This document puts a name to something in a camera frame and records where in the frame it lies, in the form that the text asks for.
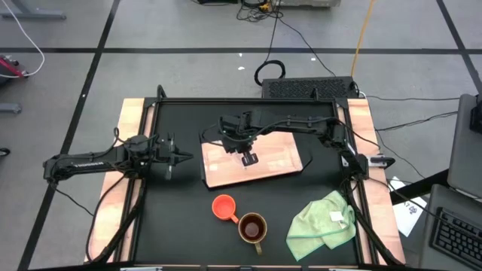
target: red cup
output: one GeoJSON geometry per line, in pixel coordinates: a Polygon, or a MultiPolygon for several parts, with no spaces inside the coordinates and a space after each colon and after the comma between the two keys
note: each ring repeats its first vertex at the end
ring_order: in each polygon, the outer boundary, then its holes
{"type": "Polygon", "coordinates": [[[234,215],[236,203],[229,195],[219,195],[212,201],[212,212],[221,220],[232,220],[238,224],[239,219],[234,215]]]}

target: wooden table edge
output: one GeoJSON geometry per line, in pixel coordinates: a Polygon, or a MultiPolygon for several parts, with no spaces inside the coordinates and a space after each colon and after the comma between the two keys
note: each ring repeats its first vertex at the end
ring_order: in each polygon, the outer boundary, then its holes
{"type": "MultiPolygon", "coordinates": [[[[349,99],[349,113],[353,129],[362,137],[377,142],[377,136],[374,131],[373,120],[371,118],[370,108],[366,99],[349,99]]],[[[120,130],[120,138],[127,139],[130,136],[137,135],[142,118],[142,111],[144,108],[143,98],[128,98],[124,99],[119,122],[117,127],[120,130]]],[[[144,134],[149,136],[151,132],[151,122],[153,119],[154,110],[149,108],[146,117],[146,125],[144,134]]],[[[340,118],[343,118],[343,111],[339,109],[340,118]]],[[[379,150],[374,145],[362,141],[355,137],[356,147],[361,154],[378,154],[379,150]]],[[[105,174],[102,185],[101,195],[121,177],[119,172],[109,172],[105,174]]],[[[385,181],[385,172],[383,169],[370,169],[370,177],[377,180],[385,181]]],[[[104,199],[104,202],[99,208],[93,234],[90,238],[89,248],[90,255],[94,258],[98,255],[115,231],[118,229],[121,222],[121,215],[124,209],[124,201],[127,195],[128,180],[124,179],[112,192],[104,199]]],[[[139,192],[139,182],[136,181],[136,189],[133,191],[133,198],[131,199],[130,207],[136,200],[139,192]]],[[[400,236],[398,235],[398,228],[395,221],[395,214],[393,212],[392,201],[390,199],[389,190],[382,184],[375,181],[365,181],[365,192],[368,202],[368,208],[371,217],[372,227],[378,236],[381,238],[385,246],[393,253],[393,255],[402,263],[405,262],[403,248],[401,247],[400,236]]],[[[362,254],[365,263],[371,263],[370,250],[368,247],[368,238],[363,229],[358,226],[360,235],[360,243],[362,247],[362,254]]],[[[133,224],[131,224],[127,233],[125,234],[120,254],[120,260],[128,260],[130,254],[130,247],[133,237],[133,224]]],[[[383,264],[383,259],[379,256],[380,264],[383,264]]]]}

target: green towel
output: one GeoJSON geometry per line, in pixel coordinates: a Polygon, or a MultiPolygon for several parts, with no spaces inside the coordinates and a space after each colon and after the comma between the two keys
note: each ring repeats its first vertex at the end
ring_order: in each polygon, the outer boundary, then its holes
{"type": "Polygon", "coordinates": [[[348,242],[356,233],[354,222],[352,206],[333,191],[323,199],[310,202],[293,218],[286,244],[298,261],[324,244],[333,249],[348,242]],[[333,222],[330,212],[341,212],[343,220],[333,222]]]}

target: white cable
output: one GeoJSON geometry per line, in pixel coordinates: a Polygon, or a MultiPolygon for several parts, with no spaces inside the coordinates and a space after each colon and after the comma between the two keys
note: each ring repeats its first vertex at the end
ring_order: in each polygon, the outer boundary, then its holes
{"type": "MultiPolygon", "coordinates": [[[[38,71],[40,71],[40,69],[42,69],[42,66],[44,65],[44,62],[45,62],[45,56],[44,56],[44,53],[42,53],[42,51],[40,50],[40,48],[38,48],[37,44],[35,44],[35,42],[33,42],[33,40],[27,35],[27,33],[25,33],[25,30],[23,30],[23,27],[22,25],[20,24],[20,22],[18,21],[17,19],[17,16],[15,16],[14,12],[10,9],[10,7],[8,7],[7,3],[5,2],[5,0],[2,0],[3,2],[3,5],[5,5],[5,7],[8,9],[8,11],[10,12],[10,14],[12,14],[12,17],[17,21],[17,24],[18,26],[20,27],[20,30],[22,30],[23,34],[29,39],[29,41],[33,44],[33,46],[38,50],[38,52],[42,55],[42,62],[40,63],[40,66],[38,67],[38,69],[33,72],[33,73],[30,73],[30,74],[24,74],[23,76],[31,76],[31,75],[34,75],[36,74],[38,71]]],[[[3,77],[3,78],[19,78],[20,76],[18,75],[15,75],[15,76],[11,76],[11,75],[0,75],[0,77],[3,77]]]]}

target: yellow cable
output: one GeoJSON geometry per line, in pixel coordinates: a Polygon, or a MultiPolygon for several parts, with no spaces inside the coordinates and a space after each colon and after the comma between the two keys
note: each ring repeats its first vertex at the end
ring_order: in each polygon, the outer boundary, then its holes
{"type": "Polygon", "coordinates": [[[367,28],[368,20],[370,19],[371,11],[372,11],[373,8],[374,8],[374,3],[375,3],[375,1],[376,1],[376,0],[370,0],[370,7],[368,7],[367,16],[365,17],[365,21],[363,22],[363,27],[361,28],[360,38],[358,39],[358,44],[356,45],[355,56],[353,57],[352,73],[351,73],[351,76],[352,76],[352,77],[353,77],[353,75],[355,74],[355,66],[356,66],[356,60],[358,59],[358,51],[360,50],[360,46],[361,46],[362,43],[363,43],[363,34],[365,33],[365,30],[366,30],[366,28],[367,28]]]}

